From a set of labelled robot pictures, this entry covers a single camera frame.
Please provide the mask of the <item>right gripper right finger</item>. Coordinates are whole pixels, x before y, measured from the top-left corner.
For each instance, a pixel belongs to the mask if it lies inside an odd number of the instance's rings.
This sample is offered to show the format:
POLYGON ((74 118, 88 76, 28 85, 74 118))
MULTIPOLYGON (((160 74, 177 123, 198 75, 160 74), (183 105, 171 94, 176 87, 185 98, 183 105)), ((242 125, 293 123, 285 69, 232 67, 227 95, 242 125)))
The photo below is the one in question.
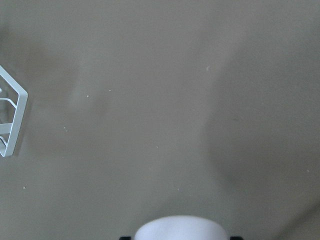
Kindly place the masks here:
POLYGON ((231 236, 229 240, 243 240, 241 236, 231 236))

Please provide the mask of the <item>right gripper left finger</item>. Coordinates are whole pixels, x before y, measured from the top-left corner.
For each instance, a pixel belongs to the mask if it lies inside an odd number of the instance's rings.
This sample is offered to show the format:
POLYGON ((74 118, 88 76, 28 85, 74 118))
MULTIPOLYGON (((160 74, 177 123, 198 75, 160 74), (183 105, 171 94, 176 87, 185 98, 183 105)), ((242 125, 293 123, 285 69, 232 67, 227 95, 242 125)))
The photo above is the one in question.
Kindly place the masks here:
POLYGON ((131 240, 131 236, 121 236, 119 240, 131 240))

